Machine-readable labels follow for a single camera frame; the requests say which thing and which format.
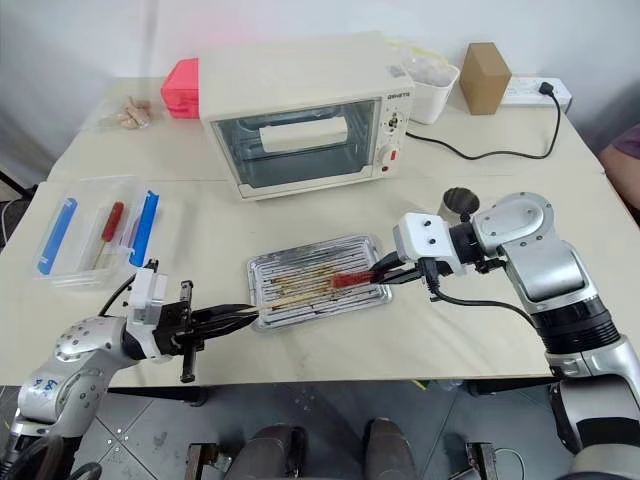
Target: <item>clear plastic box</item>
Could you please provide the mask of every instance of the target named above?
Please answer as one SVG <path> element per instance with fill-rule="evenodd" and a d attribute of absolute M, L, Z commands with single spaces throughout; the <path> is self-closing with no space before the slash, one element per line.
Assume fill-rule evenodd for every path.
<path fill-rule="evenodd" d="M 134 176 L 73 183 L 40 243 L 35 276 L 55 286 L 100 285 L 129 265 L 141 266 L 157 202 Z"/>

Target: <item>person's leg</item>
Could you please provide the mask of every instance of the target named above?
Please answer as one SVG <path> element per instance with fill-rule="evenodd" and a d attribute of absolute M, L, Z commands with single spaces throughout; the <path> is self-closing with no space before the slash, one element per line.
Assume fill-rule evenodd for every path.
<path fill-rule="evenodd" d="M 301 467 L 305 443 L 304 430 L 299 427 L 274 425 L 264 428 L 242 448 L 224 480 L 290 476 L 292 469 Z"/>
<path fill-rule="evenodd" d="M 609 181 L 638 221 L 640 219 L 640 125 L 630 128 L 616 138 L 598 158 Z"/>
<path fill-rule="evenodd" d="M 365 480 L 418 480 L 409 442 L 395 423 L 376 418 L 366 435 Z"/>
<path fill-rule="evenodd" d="M 640 210 L 640 159 L 609 145 L 600 153 L 600 162 L 620 196 Z"/>

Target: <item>baking tray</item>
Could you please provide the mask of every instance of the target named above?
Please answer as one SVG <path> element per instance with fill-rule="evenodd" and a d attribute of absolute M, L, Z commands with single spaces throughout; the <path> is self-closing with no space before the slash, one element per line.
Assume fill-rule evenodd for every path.
<path fill-rule="evenodd" d="M 252 258 L 248 270 L 253 305 L 312 295 L 299 303 L 260 312 L 254 326 L 284 327 L 389 303 L 392 294 L 388 285 L 364 284 L 340 290 L 330 285 L 333 274 L 367 270 L 377 260 L 378 252 L 369 235 L 353 235 Z"/>

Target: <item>oven knob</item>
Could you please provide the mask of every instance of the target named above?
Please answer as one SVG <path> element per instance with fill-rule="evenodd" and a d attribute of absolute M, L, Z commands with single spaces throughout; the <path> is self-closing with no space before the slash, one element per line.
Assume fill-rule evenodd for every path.
<path fill-rule="evenodd" d="M 398 158 L 398 145 L 385 145 L 380 149 L 378 154 L 379 161 L 382 165 L 389 165 Z"/>
<path fill-rule="evenodd" d="M 404 121 L 404 116 L 400 112 L 393 112 L 391 117 L 384 122 L 384 132 L 387 135 L 395 135 L 400 132 L 402 127 L 402 123 Z"/>

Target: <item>blue handle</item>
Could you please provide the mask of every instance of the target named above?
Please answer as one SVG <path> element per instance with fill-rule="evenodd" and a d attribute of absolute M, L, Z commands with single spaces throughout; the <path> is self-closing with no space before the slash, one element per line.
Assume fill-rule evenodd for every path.
<path fill-rule="evenodd" d="M 144 201 L 144 207 L 142 208 L 142 214 L 138 222 L 136 238 L 133 240 L 133 252 L 129 255 L 129 263 L 136 267 L 141 267 L 144 263 L 144 255 L 147 252 L 147 244 L 151 236 L 153 219 L 156 216 L 156 209 L 158 208 L 158 198 L 160 198 L 160 196 L 151 190 L 147 192 L 147 198 Z"/>
<path fill-rule="evenodd" d="M 73 218 L 73 213 L 76 211 L 77 206 L 78 202 L 74 198 L 69 197 L 64 200 L 62 210 L 60 210 L 58 214 L 56 224 L 53 226 L 53 230 L 51 230 L 49 240 L 47 240 L 47 244 L 38 262 L 38 270 L 43 275 L 49 275 L 49 273 L 51 273 L 53 262 L 58 255 L 58 250 L 60 250 L 60 245 L 62 245 L 62 240 L 67 233 L 67 228 L 69 228 L 71 218 Z"/>

